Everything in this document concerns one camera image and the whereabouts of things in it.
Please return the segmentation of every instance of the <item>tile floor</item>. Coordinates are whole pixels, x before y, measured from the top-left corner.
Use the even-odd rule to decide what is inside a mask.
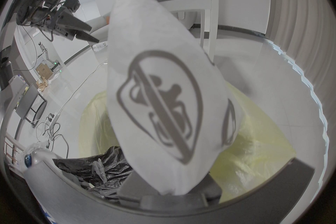
[[[84,79],[107,58],[106,52],[106,49],[98,53],[87,50],[59,72],[43,93],[48,105],[42,119],[61,108]],[[214,62],[229,83],[251,98],[280,127],[296,150],[298,159],[316,169],[309,193],[308,190],[305,193],[307,199],[311,199],[324,166],[325,142],[319,108],[300,75],[264,39],[229,31],[218,33]],[[82,111],[95,94],[106,89],[106,78],[107,66],[102,65],[74,94],[61,113],[59,133],[64,135],[70,146],[69,158],[76,158],[79,154],[78,132]],[[9,134],[15,134],[18,122],[19,117],[13,113]],[[37,129],[40,141],[47,140],[46,136],[39,137],[43,130],[41,124]],[[19,142],[28,146],[37,141],[36,130],[24,122]],[[62,139],[56,140],[54,152],[65,157],[66,145]]]

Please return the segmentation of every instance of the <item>yellow object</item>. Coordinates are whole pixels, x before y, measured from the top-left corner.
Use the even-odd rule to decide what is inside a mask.
[[[253,101],[227,83],[245,116],[232,146],[223,151],[210,170],[221,186],[220,202],[257,187],[296,156],[279,127]]]
[[[219,154],[210,175],[222,188],[220,202],[238,197],[279,171],[296,153],[279,127],[253,101],[227,83],[245,116],[239,133]],[[118,145],[106,109],[106,91],[98,93],[85,108],[79,133],[80,157],[103,154]]]

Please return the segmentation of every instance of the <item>cardboard box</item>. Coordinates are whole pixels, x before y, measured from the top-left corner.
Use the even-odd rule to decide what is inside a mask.
[[[49,79],[53,75],[53,72],[44,63],[40,63],[40,65],[36,67],[36,71],[39,73],[41,78],[45,78],[45,79]]]

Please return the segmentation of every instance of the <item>power plug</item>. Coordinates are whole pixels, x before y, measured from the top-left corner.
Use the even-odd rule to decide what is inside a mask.
[[[55,123],[57,122],[58,118],[60,117],[60,114],[56,112],[54,114],[54,117],[52,118],[52,121],[50,122],[50,131],[54,128]]]

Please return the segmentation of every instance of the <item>white paper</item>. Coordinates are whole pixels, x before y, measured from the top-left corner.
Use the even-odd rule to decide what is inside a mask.
[[[161,194],[188,193],[233,143],[240,106],[156,0],[115,0],[108,42],[107,109],[128,163]]]

